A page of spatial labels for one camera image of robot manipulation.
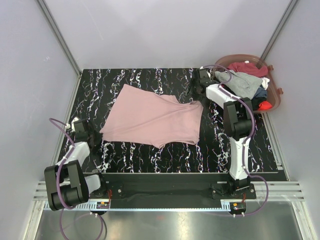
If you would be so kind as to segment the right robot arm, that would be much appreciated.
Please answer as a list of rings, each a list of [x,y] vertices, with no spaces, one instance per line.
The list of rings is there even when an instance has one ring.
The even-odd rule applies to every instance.
[[[251,100],[234,95],[224,85],[215,83],[205,68],[198,68],[192,71],[189,92],[194,97],[206,98],[223,109],[223,128],[229,137],[231,160],[227,182],[214,186],[213,192],[236,199],[250,190],[248,158],[255,120]]]

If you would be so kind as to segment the pink tank top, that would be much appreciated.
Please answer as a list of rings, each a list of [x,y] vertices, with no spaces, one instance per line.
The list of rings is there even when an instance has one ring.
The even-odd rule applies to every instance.
[[[108,142],[152,145],[196,145],[200,139],[203,106],[199,101],[180,103],[174,95],[158,95],[125,84],[103,128]]]

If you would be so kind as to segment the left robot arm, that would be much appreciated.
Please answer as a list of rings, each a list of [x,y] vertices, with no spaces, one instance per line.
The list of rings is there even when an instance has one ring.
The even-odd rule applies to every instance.
[[[92,173],[85,176],[82,164],[92,151],[102,143],[99,133],[88,119],[74,118],[71,123],[50,118],[69,140],[67,153],[55,165],[44,170],[47,201],[52,211],[71,210],[77,205],[87,203],[90,195],[103,198],[108,186],[102,174]]]

